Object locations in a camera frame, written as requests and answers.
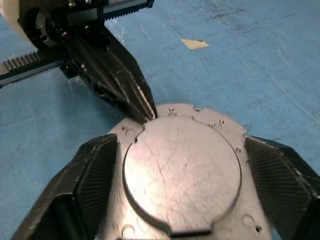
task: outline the blue floor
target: blue floor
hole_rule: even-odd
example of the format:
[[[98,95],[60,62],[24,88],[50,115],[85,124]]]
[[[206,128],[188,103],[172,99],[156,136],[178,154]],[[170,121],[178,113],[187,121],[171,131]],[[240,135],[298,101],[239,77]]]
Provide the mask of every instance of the blue floor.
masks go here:
[[[225,113],[250,135],[294,147],[320,174],[320,1],[235,2],[158,0],[106,24],[157,104]],[[190,50],[182,38],[209,47]],[[0,59],[32,50],[0,17]],[[124,116],[58,69],[4,87],[0,103],[0,239],[8,240],[81,143]]]

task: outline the silver metal part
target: silver metal part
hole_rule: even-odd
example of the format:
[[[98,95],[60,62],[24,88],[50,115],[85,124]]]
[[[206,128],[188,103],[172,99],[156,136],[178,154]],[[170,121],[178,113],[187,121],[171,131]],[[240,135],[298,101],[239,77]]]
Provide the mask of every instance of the silver metal part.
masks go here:
[[[68,7],[74,8],[76,6],[76,0],[68,0]]]
[[[47,33],[46,20],[47,20],[47,17],[43,13],[39,12],[36,17],[35,24],[36,24],[36,28],[39,29],[42,33],[42,36],[40,37],[40,39],[43,41],[43,43],[45,43],[49,47],[57,46],[58,43],[52,40]]]
[[[123,174],[140,215],[175,236],[211,232],[241,186],[240,164],[227,140],[189,116],[146,123],[126,153]]]
[[[247,163],[245,129],[188,104],[157,107],[144,126],[124,119],[108,212],[97,239],[270,240]]]

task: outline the scratch mark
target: scratch mark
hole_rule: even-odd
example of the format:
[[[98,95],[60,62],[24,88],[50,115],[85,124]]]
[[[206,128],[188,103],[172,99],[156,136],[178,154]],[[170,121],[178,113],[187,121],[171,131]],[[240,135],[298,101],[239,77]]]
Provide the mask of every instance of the scratch mark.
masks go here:
[[[304,112],[306,115],[308,115],[312,120],[314,120],[316,123],[320,124],[320,121],[316,119],[314,116],[312,116],[308,111],[306,111],[298,102],[296,102],[290,94],[282,87],[282,85],[279,83],[279,81],[266,69],[267,74],[271,77],[271,79],[274,81],[274,83],[278,86],[278,88],[283,92],[283,94],[302,112]]]
[[[192,154],[191,154],[191,151],[190,151],[190,142],[189,141],[187,141],[187,143],[188,143],[188,157],[187,157],[187,161],[186,161],[186,163],[185,163],[185,166],[187,166],[188,165],[188,163],[190,162],[190,160],[192,159]]]
[[[165,181],[164,174],[163,174],[163,172],[162,172],[162,170],[161,170],[158,157],[157,157],[157,155],[156,155],[153,151],[151,151],[151,149],[149,148],[149,146],[148,146],[147,143],[145,143],[143,140],[142,140],[142,142],[143,142],[143,145],[149,150],[149,152],[155,157],[157,167],[158,167],[159,172],[160,172],[160,174],[161,174],[161,176],[162,176],[162,181],[163,181],[163,185],[164,185],[164,190],[166,190],[166,181]]]
[[[282,55],[282,52],[279,50],[278,48],[278,53],[279,53],[279,56],[281,58],[281,60],[284,62],[284,64],[289,68],[291,69],[291,71],[294,71],[293,67],[290,65],[290,63],[284,58],[284,56]]]
[[[279,35],[277,35],[276,33],[275,35],[277,36],[275,39],[278,41],[278,43],[280,43],[280,45],[284,48],[284,50],[288,52],[287,46],[281,41],[281,38],[279,37]]]
[[[169,211],[166,212],[165,218],[166,218],[166,222],[169,224],[169,223],[170,223],[170,220],[169,220]]]
[[[35,114],[34,111],[32,111],[32,108],[29,106],[29,104],[27,102],[22,103],[20,100],[18,102],[21,106],[25,106],[28,109],[28,111],[31,113],[31,118],[34,119]]]
[[[26,148],[28,146],[31,132],[32,132],[32,127],[30,127],[30,129],[29,129],[28,136],[26,137],[26,141],[25,141],[25,144],[23,146],[24,148]]]
[[[180,213],[181,213],[181,215],[182,215],[182,218],[183,218],[184,223],[185,223],[187,226],[190,226],[190,224],[188,223],[188,221],[187,221],[184,213],[182,212],[182,209],[181,209],[180,204],[178,203],[177,199],[176,199],[175,197],[173,197],[173,198],[174,198],[176,204],[178,205],[178,208],[179,208],[179,210],[180,210]]]
[[[203,64],[203,66],[205,67],[206,71],[208,72],[209,76],[211,77],[211,72],[209,71],[209,68],[207,67],[207,65],[205,64],[204,60],[202,59],[202,57],[199,57],[201,63]]]
[[[252,68],[247,64],[247,62],[243,59],[243,57],[241,56],[241,54],[238,55],[239,58],[241,59],[241,61],[243,62],[243,64],[246,66],[246,68],[251,72],[253,73],[253,70]]]
[[[141,22],[139,22],[139,25],[140,25],[141,32],[144,34],[145,38],[150,39],[149,35],[145,31],[144,25]]]
[[[232,15],[232,14],[237,14],[237,13],[241,13],[244,12],[244,9],[238,9],[236,11],[232,11],[232,12],[227,12],[227,13],[219,13],[217,15],[215,15],[212,19],[222,19],[226,16]]]
[[[206,216],[203,214],[203,212],[201,212],[199,210],[199,208],[197,208],[197,206],[194,204],[194,202],[192,201],[191,197],[186,194],[186,193],[183,193],[183,195],[185,195],[189,200],[190,200],[190,203],[188,203],[187,205],[193,209],[195,209],[204,219],[206,218]]]
[[[123,200],[122,200],[122,196],[121,196],[120,189],[118,189],[118,191],[117,191],[117,195],[118,195],[119,201],[122,203],[122,202],[123,202]]]
[[[160,168],[161,170],[164,169],[167,164],[172,160],[172,157],[174,156],[174,154],[177,152],[178,147],[180,145],[180,132],[179,132],[180,128],[178,128],[177,130],[177,135],[178,135],[178,140],[177,140],[177,144],[174,148],[174,150],[172,151],[172,153],[170,154],[170,156],[168,157],[168,160],[164,163],[164,165]]]
[[[211,177],[211,172],[207,172],[208,175],[203,177],[202,179],[199,179],[198,181],[196,181],[195,183],[193,183],[192,185],[188,186],[184,191],[183,193],[185,193],[187,190],[189,190],[190,188],[194,188],[196,187],[197,185],[203,183],[205,180],[209,179]]]

